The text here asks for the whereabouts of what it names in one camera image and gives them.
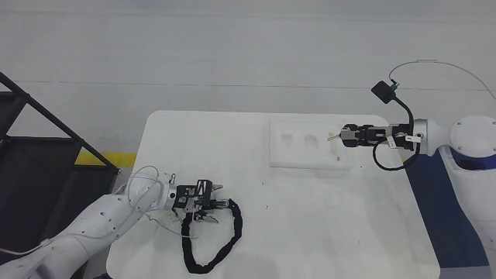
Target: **white table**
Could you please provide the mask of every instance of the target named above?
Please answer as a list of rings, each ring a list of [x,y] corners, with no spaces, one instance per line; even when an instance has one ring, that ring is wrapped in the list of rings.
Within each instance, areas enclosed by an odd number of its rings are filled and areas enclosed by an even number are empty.
[[[205,278],[437,278],[439,265],[404,171],[375,166],[370,148],[353,151],[350,171],[269,168],[267,113],[153,113],[135,169],[176,173],[176,184],[199,178],[224,184],[243,213],[243,237]],[[292,115],[387,125],[375,115]],[[397,151],[380,147],[386,166]],[[177,231],[169,214],[153,212]],[[209,262],[233,234],[229,210],[220,224],[193,223],[197,263]],[[112,244],[107,270],[115,279],[196,277],[184,266],[181,238],[141,219]]]

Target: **floor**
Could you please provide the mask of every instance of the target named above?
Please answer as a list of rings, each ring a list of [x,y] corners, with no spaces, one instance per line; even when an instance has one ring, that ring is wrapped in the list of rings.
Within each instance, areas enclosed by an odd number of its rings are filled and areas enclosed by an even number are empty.
[[[496,0],[0,0],[0,71],[103,152],[135,153],[160,109],[404,122],[370,93],[390,69],[444,60],[496,91],[495,41]],[[463,72],[397,72],[415,117],[496,117]],[[60,132],[26,110],[12,134]]]

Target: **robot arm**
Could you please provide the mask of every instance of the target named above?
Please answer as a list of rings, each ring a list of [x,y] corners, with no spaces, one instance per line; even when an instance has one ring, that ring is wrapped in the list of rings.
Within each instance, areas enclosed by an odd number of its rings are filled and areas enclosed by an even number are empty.
[[[397,100],[394,90],[395,84],[389,87],[381,81],[372,92],[384,103],[388,103],[390,100]],[[330,139],[340,138],[347,147],[372,146],[376,164],[386,171],[404,169],[419,154],[432,156],[439,149],[456,199],[476,230],[484,246],[493,278],[496,279],[496,170],[464,170],[456,165],[450,150],[452,148],[466,157],[495,155],[496,119],[485,115],[470,115],[454,122],[447,129],[437,125],[432,119],[409,118],[409,124],[383,127],[346,124],[339,135]],[[375,150],[386,141],[391,149],[413,150],[415,144],[414,157],[400,167],[380,165],[375,157]]]
[[[124,192],[104,195],[89,205],[64,231],[42,242],[40,248],[0,266],[5,279],[66,279],[97,252],[122,237],[150,210],[183,209],[195,219],[208,218],[203,210],[227,207],[227,201],[211,200],[222,188],[208,180],[197,185],[174,185],[145,172],[132,176]]]

